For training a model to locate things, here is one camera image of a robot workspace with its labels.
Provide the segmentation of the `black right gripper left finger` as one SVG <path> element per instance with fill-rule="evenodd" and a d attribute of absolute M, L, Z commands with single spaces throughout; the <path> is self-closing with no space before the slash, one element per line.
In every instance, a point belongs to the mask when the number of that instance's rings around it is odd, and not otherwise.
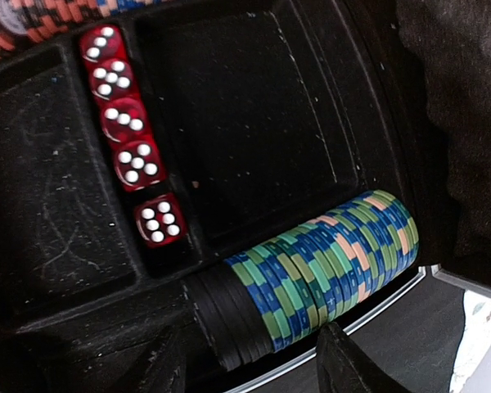
<path fill-rule="evenodd" d="M 162 329 L 118 379 L 118 392 L 184 392 L 187 362 L 178 332 Z"/>

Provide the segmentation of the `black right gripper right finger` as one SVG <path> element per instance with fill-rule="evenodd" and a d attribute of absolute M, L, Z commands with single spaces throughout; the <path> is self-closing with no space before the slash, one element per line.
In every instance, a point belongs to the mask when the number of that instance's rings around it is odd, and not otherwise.
<path fill-rule="evenodd" d="M 320 392 L 405 392 L 335 322 L 321 328 L 316 353 Z"/>

